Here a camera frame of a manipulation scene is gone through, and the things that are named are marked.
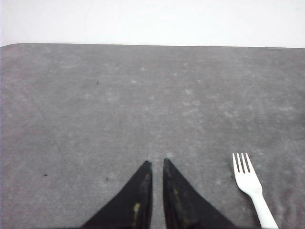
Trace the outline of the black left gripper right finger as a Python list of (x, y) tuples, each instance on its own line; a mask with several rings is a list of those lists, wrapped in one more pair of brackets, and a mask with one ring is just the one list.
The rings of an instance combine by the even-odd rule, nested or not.
[(163, 161), (163, 209), (168, 229), (235, 229), (169, 159)]

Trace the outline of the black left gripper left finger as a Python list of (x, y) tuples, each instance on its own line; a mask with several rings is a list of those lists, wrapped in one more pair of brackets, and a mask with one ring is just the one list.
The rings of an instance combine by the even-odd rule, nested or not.
[(82, 229), (149, 229), (153, 208), (152, 163), (145, 161), (121, 191)]

